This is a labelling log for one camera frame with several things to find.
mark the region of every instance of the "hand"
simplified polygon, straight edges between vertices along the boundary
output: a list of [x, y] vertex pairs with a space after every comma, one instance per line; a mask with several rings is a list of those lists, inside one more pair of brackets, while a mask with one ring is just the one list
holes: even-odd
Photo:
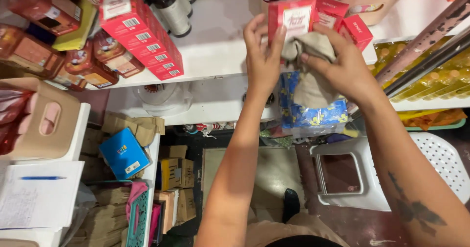
[[271, 42], [271, 52], [266, 55], [267, 44], [261, 44], [261, 37], [267, 34], [267, 26], [260, 27], [265, 15], [255, 16], [243, 30], [246, 44], [246, 66], [248, 93], [267, 100], [273, 92], [281, 73], [281, 51], [284, 46], [286, 28], [279, 27]]
[[383, 94], [367, 68], [361, 51], [353, 43], [318, 23], [314, 24], [314, 31], [328, 36], [337, 59], [335, 63], [330, 64], [321, 58], [303, 53], [301, 60], [304, 63], [324, 75], [336, 90], [357, 105], [374, 98], [379, 92]]

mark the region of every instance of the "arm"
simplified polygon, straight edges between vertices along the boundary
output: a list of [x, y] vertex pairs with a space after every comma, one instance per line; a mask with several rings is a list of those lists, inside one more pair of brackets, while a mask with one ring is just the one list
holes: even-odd
[[196, 247], [243, 247], [258, 161], [259, 122], [279, 79], [285, 28], [279, 28], [265, 56], [261, 36], [267, 26], [260, 14], [244, 29], [248, 90], [232, 139], [215, 175], [199, 226]]
[[338, 63], [308, 55], [302, 60], [360, 108], [382, 190], [414, 244], [470, 246], [470, 214], [411, 139], [361, 52], [336, 32], [314, 28], [328, 36]]

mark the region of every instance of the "blue pen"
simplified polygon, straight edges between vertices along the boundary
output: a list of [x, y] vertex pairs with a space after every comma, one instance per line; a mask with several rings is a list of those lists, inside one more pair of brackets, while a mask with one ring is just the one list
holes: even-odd
[[64, 177], [22, 177], [21, 180], [57, 180], [65, 179]]

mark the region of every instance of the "green tray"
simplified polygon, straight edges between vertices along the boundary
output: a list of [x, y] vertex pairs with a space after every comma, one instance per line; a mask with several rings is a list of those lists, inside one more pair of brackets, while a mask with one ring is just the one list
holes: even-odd
[[[453, 122], [452, 124], [445, 126], [431, 126], [428, 130], [448, 130], [448, 129], [457, 129], [462, 127], [465, 124], [466, 119], [461, 119]], [[420, 127], [405, 127], [407, 131], [417, 131], [422, 130]]]

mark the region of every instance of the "blue notebook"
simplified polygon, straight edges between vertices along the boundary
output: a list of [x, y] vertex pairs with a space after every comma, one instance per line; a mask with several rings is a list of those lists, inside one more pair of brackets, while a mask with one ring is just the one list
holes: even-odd
[[125, 180], [150, 165], [147, 154], [129, 128], [103, 142], [100, 151], [118, 180]]

